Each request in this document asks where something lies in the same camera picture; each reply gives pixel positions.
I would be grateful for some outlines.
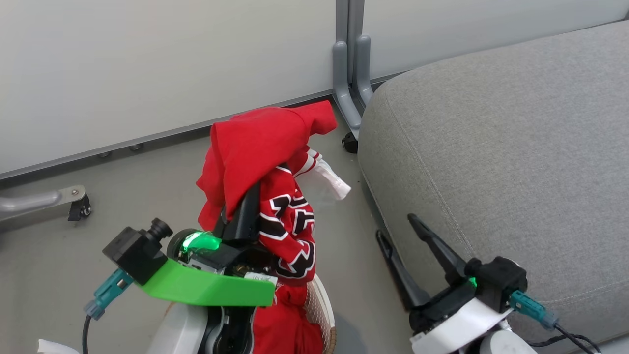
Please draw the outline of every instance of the gray fabric ottoman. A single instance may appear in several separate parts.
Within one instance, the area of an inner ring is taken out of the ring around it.
[[[464,258],[511,258],[572,333],[629,332],[629,21],[443,60],[382,85],[359,161],[417,283],[443,271],[416,213]],[[557,335],[522,315],[526,340]],[[575,350],[562,341],[539,350]]]

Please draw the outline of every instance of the white wall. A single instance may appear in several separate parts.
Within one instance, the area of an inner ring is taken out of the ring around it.
[[[333,1],[0,1],[0,174],[331,89]]]
[[[629,0],[365,0],[371,78],[622,19]]]

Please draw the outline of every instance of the black cable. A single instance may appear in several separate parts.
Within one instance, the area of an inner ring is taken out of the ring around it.
[[[577,340],[573,335],[568,333],[562,326],[559,326],[559,323],[555,324],[555,329],[563,334],[566,338],[571,340],[574,344],[576,344],[579,348],[583,349],[587,354],[594,354],[588,347],[584,346],[583,343]]]
[[[87,352],[87,332],[89,331],[89,321],[91,321],[92,317],[87,315],[85,317],[85,323],[83,323],[83,336],[81,338],[81,346],[83,347],[83,354],[88,354]]]
[[[530,346],[537,346],[537,347],[539,347],[539,346],[547,346],[547,345],[551,345],[553,343],[556,343],[556,342],[558,342],[560,340],[564,340],[564,339],[567,338],[567,339],[571,340],[574,344],[576,344],[579,348],[583,349],[583,351],[585,351],[587,354],[594,354],[590,349],[588,349],[586,346],[584,346],[580,341],[577,341],[577,339],[580,339],[580,340],[588,342],[594,348],[594,350],[596,350],[598,353],[602,353],[601,349],[598,347],[598,345],[596,345],[596,343],[591,341],[588,337],[581,336],[580,334],[568,333],[565,329],[563,329],[558,324],[555,325],[555,329],[557,331],[561,332],[562,335],[549,338],[547,341],[538,342],[538,343],[527,343],[527,344],[530,345]]]
[[[594,343],[593,341],[591,341],[588,337],[586,337],[586,336],[582,336],[582,335],[580,335],[580,334],[572,334],[572,336],[573,336],[573,337],[575,337],[575,338],[577,338],[578,340],[582,340],[582,341],[586,341],[586,342],[588,342],[588,343],[589,343],[589,344],[590,344],[590,345],[594,348],[594,350],[596,350],[596,351],[597,351],[597,352],[599,352],[599,353],[602,353],[602,352],[601,352],[601,349],[598,347],[598,345],[596,345],[596,343]],[[551,344],[553,344],[553,343],[556,343],[556,342],[558,342],[558,341],[560,341],[560,340],[564,340],[564,339],[566,339],[566,336],[564,336],[564,335],[562,334],[562,335],[560,335],[560,336],[556,336],[556,337],[549,338],[547,341],[541,341],[541,342],[536,342],[536,343],[526,342],[526,343],[527,343],[528,345],[530,345],[530,346],[536,346],[536,347],[539,347],[539,346],[547,346],[547,345],[551,345]]]

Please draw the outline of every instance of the black plastic part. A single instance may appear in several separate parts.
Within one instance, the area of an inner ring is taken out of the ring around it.
[[[485,338],[487,337],[482,336],[482,337],[476,338],[472,343],[470,343],[469,346],[467,346],[465,354],[481,354],[481,344],[482,344],[482,341],[485,340]]]
[[[496,257],[485,265],[472,258],[465,267],[465,274],[476,278],[476,298],[498,313],[509,309],[508,301],[514,291],[528,289],[526,270],[503,257]]]
[[[260,182],[254,184],[242,198],[231,221],[225,215],[214,228],[214,236],[222,238],[226,243],[245,244],[257,242],[260,238]]]
[[[214,344],[223,329],[223,308],[220,306],[209,306],[206,309],[208,311],[208,324],[205,326],[205,333],[196,354],[212,353]]]
[[[198,249],[192,254],[191,259],[214,269],[225,269],[225,275],[240,276],[237,274],[237,266],[246,266],[251,271],[263,272],[267,266],[271,266],[273,255],[266,248],[259,245],[245,245],[233,247],[228,244],[214,249]]]
[[[251,321],[255,307],[224,307],[223,310],[230,321],[221,328],[221,333],[213,343],[214,350],[212,353],[250,353],[253,347]]]
[[[147,237],[159,243],[159,241],[170,237],[170,235],[172,235],[172,230],[168,224],[158,218],[154,218],[153,221],[151,221],[151,227],[147,231]]]
[[[92,214],[92,205],[89,203],[87,194],[79,200],[75,200],[70,204],[70,213],[68,221],[79,221],[85,219]]]
[[[417,286],[417,283],[413,280],[408,270],[404,267],[402,259],[399,257],[398,251],[393,246],[389,238],[378,230],[376,232],[376,239],[384,260],[387,263],[391,277],[398,289],[398,294],[402,299],[402,304],[407,311],[412,310],[415,307],[425,305],[430,301],[430,295]]]
[[[450,286],[455,286],[467,281],[467,277],[465,276],[465,261],[463,258],[426,226],[417,215],[408,214],[408,221],[411,223],[417,236],[427,243],[430,251],[432,251],[439,265],[441,265],[445,271],[445,281],[448,282]]]
[[[347,152],[358,154],[358,140],[356,140],[352,132],[345,134],[345,137],[341,140],[341,142]]]
[[[463,305],[474,298],[476,289],[470,282],[460,283],[456,287],[448,287],[440,292],[429,303],[413,309],[409,315],[409,323],[414,334],[431,330],[444,319],[455,314]]]
[[[103,254],[144,285],[166,263],[159,239],[171,234],[170,227],[159,219],[153,220],[149,231],[126,227],[103,249]]]

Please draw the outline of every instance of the teal cable connector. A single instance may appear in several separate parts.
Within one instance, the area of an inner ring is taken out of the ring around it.
[[[538,321],[544,329],[552,331],[555,329],[555,325],[559,322],[557,317],[552,311],[546,310],[539,302],[531,299],[527,294],[516,290],[511,294],[511,300],[509,306],[516,312],[527,315],[528,317]]]
[[[132,277],[118,268],[105,282],[94,292],[94,300],[90,301],[83,311],[95,320],[101,318],[105,308],[122,294],[133,283]]]

